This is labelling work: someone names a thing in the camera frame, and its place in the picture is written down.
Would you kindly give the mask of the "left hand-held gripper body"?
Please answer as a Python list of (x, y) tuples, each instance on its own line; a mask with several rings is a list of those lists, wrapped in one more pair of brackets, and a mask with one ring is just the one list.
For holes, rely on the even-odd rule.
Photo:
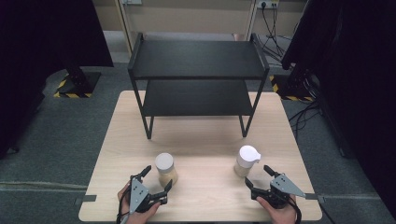
[(155, 203), (167, 204), (167, 194), (168, 192), (165, 192), (164, 189), (162, 192), (150, 194), (141, 179), (133, 176), (131, 179), (130, 213), (147, 212)]

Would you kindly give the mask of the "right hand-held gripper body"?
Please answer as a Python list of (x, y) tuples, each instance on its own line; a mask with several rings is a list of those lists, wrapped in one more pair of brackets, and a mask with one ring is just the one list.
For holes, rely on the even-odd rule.
[(282, 209), (290, 200), (290, 195), (306, 197), (306, 194), (299, 189), (285, 174), (277, 175), (271, 182), (269, 189), (258, 189), (250, 184), (250, 196), (252, 200), (258, 197), (263, 198), (273, 208)]

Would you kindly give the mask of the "glass jar with beige lid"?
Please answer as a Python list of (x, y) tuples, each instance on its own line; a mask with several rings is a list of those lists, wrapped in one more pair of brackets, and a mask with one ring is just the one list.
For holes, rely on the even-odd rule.
[(169, 153), (161, 153), (155, 159), (155, 166), (159, 173), (159, 182), (165, 187), (170, 181), (176, 184), (178, 175), (174, 164), (174, 157)]

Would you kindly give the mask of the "glass jar with white spout lid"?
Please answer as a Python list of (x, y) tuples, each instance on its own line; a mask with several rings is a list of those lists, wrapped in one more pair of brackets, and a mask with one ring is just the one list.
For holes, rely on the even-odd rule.
[(255, 163), (258, 163), (262, 155), (253, 146), (242, 146), (236, 156), (234, 171), (238, 176), (246, 177)]

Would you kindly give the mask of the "black two-tier metal shelf rack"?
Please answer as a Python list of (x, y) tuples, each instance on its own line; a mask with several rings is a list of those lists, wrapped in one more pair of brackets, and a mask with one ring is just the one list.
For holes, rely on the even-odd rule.
[(246, 136), (270, 67), (248, 41), (147, 40), (138, 36), (128, 73), (147, 138), (156, 117), (237, 116)]

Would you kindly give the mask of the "person's left hand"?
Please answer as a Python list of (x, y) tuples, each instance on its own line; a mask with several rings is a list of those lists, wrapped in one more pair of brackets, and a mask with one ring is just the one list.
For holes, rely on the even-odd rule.
[(130, 214), (130, 204), (122, 197), (129, 187), (130, 183), (127, 182), (118, 192), (118, 199), (120, 202), (120, 224), (146, 224), (147, 221), (156, 214), (161, 204), (155, 203), (145, 213), (134, 212)]

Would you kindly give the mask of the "person's right hand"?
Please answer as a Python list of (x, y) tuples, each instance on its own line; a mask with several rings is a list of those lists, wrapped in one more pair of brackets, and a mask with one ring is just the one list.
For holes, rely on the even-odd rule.
[(262, 197), (257, 197), (256, 201), (267, 211), (272, 224), (295, 224), (297, 213), (291, 205), (288, 204), (283, 209), (275, 209)]

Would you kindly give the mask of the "grey tape strip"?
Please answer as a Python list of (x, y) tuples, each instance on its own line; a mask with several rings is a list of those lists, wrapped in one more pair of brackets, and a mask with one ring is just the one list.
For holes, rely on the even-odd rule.
[(306, 200), (316, 200), (319, 203), (324, 203), (325, 199), (323, 196), (317, 195), (316, 193), (306, 193), (305, 194), (305, 199)]
[(96, 195), (84, 195), (82, 198), (76, 198), (74, 205), (80, 205), (84, 202), (95, 202), (96, 197)]

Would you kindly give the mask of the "black stand base striped tape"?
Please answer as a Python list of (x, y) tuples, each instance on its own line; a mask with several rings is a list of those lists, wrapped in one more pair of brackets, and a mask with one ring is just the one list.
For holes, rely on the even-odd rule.
[(304, 85), (293, 87), (288, 75), (273, 74), (269, 76), (273, 91), (284, 100), (313, 101), (314, 98)]
[(90, 98), (100, 76), (100, 72), (83, 72), (82, 70), (76, 74), (67, 73), (54, 96), (58, 98)]

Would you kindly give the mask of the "black curtain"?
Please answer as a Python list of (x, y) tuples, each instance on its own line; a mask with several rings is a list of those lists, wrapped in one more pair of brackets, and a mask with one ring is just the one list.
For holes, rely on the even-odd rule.
[(347, 147), (396, 218), (396, 0), (307, 0), (282, 59), (314, 75)]
[(92, 0), (0, 0), (0, 159), (49, 76), (112, 64)]

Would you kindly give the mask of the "white wall socket with plugs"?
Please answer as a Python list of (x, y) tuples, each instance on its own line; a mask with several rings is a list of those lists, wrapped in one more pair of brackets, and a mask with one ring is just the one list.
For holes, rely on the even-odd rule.
[(257, 8), (261, 9), (276, 9), (279, 5), (279, 0), (259, 0)]

